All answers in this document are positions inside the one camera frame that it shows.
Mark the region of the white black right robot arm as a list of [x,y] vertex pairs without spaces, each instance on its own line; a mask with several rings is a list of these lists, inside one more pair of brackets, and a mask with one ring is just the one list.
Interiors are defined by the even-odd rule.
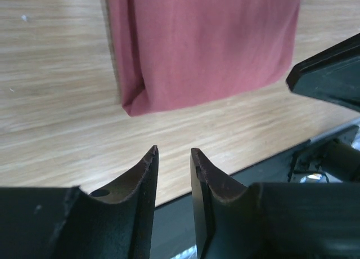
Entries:
[[[359,111],[359,35],[296,64],[286,83],[294,94]],[[359,182],[359,151],[347,139],[326,137],[294,154],[288,180],[306,174]]]

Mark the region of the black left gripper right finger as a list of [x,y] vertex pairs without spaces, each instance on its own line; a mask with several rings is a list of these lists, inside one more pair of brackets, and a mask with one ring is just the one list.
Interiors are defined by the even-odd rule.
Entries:
[[245,186],[191,150],[198,258],[358,258],[359,185]]

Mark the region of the red graphic tank top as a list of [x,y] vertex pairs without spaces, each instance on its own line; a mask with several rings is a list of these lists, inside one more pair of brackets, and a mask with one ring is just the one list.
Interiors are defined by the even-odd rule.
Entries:
[[301,0],[107,0],[131,117],[225,99],[291,65]]

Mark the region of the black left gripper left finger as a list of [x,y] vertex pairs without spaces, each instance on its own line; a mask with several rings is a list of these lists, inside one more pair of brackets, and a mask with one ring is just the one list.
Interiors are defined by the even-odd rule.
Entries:
[[149,258],[159,152],[87,194],[2,187],[2,258]]

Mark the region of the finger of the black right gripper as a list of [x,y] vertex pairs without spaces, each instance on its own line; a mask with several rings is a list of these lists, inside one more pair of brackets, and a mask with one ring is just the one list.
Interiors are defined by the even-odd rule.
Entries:
[[359,34],[298,64],[286,78],[297,95],[359,112]]

